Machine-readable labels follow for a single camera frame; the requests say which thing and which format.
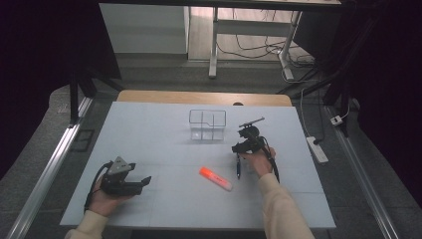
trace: person's left hand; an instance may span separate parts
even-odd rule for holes
[[[97,180],[96,186],[93,190],[93,199],[91,201],[89,210],[104,217],[109,215],[121,204],[123,201],[132,198],[133,196],[113,196],[108,195],[100,189],[103,177]]]

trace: orange glowing stick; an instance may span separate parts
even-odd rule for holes
[[[233,188],[233,185],[229,180],[216,174],[215,172],[211,171],[209,168],[201,167],[201,169],[199,170],[199,174],[215,182],[217,185],[223,187],[224,189],[228,191],[231,191]]]

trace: floor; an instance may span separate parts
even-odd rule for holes
[[[229,48],[223,43],[221,47]],[[283,81],[281,66],[277,61],[222,61],[218,65],[217,79],[211,81],[208,79],[206,57],[202,60],[199,57],[195,58],[197,60],[187,61],[168,56],[164,58],[163,56],[117,56],[122,74],[122,81],[118,82],[126,89],[255,94],[274,94],[289,85]],[[294,68],[294,75],[299,78],[306,71],[307,69]],[[313,83],[300,84],[291,91],[297,93]],[[69,228],[59,226],[62,213],[90,157],[90,151],[101,131],[110,104],[117,96],[115,90],[103,83],[96,81],[96,85],[99,92],[81,128],[81,131],[90,131],[92,135],[90,139],[80,137],[73,144],[26,238],[40,238],[40,235],[43,235],[43,238],[63,238],[69,230]],[[384,238],[355,180],[355,175],[335,136],[334,128],[329,124],[329,118],[323,111],[322,115],[319,114],[321,105],[318,102],[323,93],[324,89],[319,93],[308,95],[303,98],[302,103],[300,100],[293,101],[298,114],[304,113],[301,120],[308,132],[315,137],[322,137],[324,132],[325,137],[321,147],[329,159],[326,165],[316,163],[316,169],[324,185],[337,228],[313,230],[313,233],[316,238]],[[0,181],[0,238],[5,238],[12,227],[68,126],[69,116],[69,88],[64,87],[52,93],[50,108],[43,122],[14,166]],[[358,107],[351,105],[348,116],[350,140],[358,151],[400,238],[422,238],[422,210],[382,154],[359,129],[357,116]],[[125,228],[107,228],[104,233],[105,238],[134,238],[136,235]],[[187,236],[167,234],[165,237],[165,233],[161,234],[162,237],[157,234],[143,235],[145,236],[143,238],[186,238]]]

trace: white power outlet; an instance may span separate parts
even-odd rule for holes
[[[331,118],[331,123],[332,123],[332,125],[337,126],[337,125],[342,123],[342,119],[341,119],[341,117],[336,116],[334,118]]]
[[[325,153],[323,153],[322,148],[320,148],[319,144],[314,144],[315,140],[316,138],[313,136],[307,137],[307,142],[308,142],[308,145],[310,146],[311,151],[316,157],[316,160],[318,163],[321,163],[321,164],[327,163],[328,158],[325,156]]]

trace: table leg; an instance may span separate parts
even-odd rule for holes
[[[212,26],[212,45],[211,45],[211,58],[210,58],[210,70],[208,77],[215,79],[217,77],[217,31],[218,31],[218,8],[214,8],[213,11],[214,20]]]
[[[280,62],[282,63],[283,72],[285,73],[287,81],[292,81],[294,79],[292,70],[289,67],[287,55],[289,52],[290,45],[292,44],[293,37],[295,36],[296,28],[298,27],[298,22],[301,17],[301,13],[302,12],[297,12],[297,11],[293,12],[289,35],[286,38],[286,43],[285,43],[285,46],[283,47],[282,52],[279,53],[279,59],[280,59]]]

